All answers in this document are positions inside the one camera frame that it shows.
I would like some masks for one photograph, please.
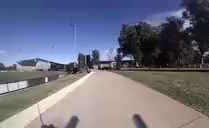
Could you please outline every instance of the road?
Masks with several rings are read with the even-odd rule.
[[[88,80],[42,115],[44,124],[64,128],[136,128],[135,114],[148,128],[209,128],[209,118],[129,78],[95,71]],[[40,128],[37,118],[26,128]]]

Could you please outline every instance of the blue sky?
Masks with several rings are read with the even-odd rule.
[[[157,25],[181,12],[180,0],[0,0],[0,62],[38,57],[68,63],[93,49],[106,59],[122,24]]]

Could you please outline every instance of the white fence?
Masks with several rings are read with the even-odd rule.
[[[60,79],[64,76],[66,76],[66,74],[58,75],[56,79]],[[31,83],[33,84],[32,80],[36,81],[37,79],[41,79],[41,78],[30,79],[30,81],[31,81],[30,83],[28,82],[28,80],[25,80],[25,81],[19,81],[19,82],[7,83],[7,84],[0,84],[0,94],[4,94],[4,93],[24,89],[27,87],[31,87],[32,85],[30,85],[30,84]],[[49,77],[44,77],[43,79],[44,79],[44,82],[38,83],[38,81],[37,81],[37,83],[38,83],[37,85],[44,84],[49,81],[55,80],[55,79],[49,80]]]

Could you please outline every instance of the roof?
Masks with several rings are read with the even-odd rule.
[[[35,67],[36,63],[38,61],[43,61],[43,62],[49,62],[52,65],[64,65],[64,64],[60,64],[60,63],[56,63],[56,62],[52,62],[52,61],[48,61],[48,60],[44,60],[44,59],[40,59],[40,58],[35,58],[35,59],[29,59],[29,60],[22,60],[22,61],[18,61],[17,63],[21,66],[32,66]]]
[[[132,60],[134,60],[133,57],[131,58],[131,57],[125,56],[122,58],[122,61],[132,61]]]
[[[37,60],[36,59],[30,59],[30,60],[22,60],[17,62],[21,66],[32,66],[35,67]]]

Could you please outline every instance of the grass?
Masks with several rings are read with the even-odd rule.
[[[206,72],[116,72],[166,94],[209,116],[209,73]]]
[[[37,72],[0,72],[0,84],[15,82],[26,79],[33,79],[51,75],[59,75],[64,72],[58,71],[37,71]]]
[[[69,75],[43,85],[1,95],[0,122],[75,82],[84,75],[86,73]]]
[[[149,68],[122,68],[122,71],[150,71]],[[209,72],[209,68],[151,68],[151,71],[165,72]]]

